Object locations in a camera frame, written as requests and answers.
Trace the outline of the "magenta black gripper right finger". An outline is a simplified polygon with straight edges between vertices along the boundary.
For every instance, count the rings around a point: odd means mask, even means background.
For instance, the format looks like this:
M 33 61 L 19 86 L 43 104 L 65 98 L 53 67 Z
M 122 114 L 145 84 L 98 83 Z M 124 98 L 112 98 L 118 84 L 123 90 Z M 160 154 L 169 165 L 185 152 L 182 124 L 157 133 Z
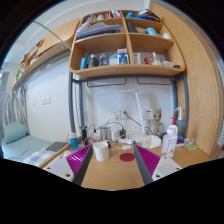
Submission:
M 138 145 L 134 146 L 134 156 L 145 185 L 181 170 L 171 158 L 160 157 Z

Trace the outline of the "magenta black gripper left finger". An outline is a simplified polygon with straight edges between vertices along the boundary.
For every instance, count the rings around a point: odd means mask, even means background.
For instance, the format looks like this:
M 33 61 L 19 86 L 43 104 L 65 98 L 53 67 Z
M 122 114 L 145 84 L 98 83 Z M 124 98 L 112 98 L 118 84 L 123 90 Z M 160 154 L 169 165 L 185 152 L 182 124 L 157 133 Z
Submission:
M 44 170 L 76 185 L 81 185 L 92 155 L 93 149 L 89 145 L 68 156 L 57 156 L 44 167 Z

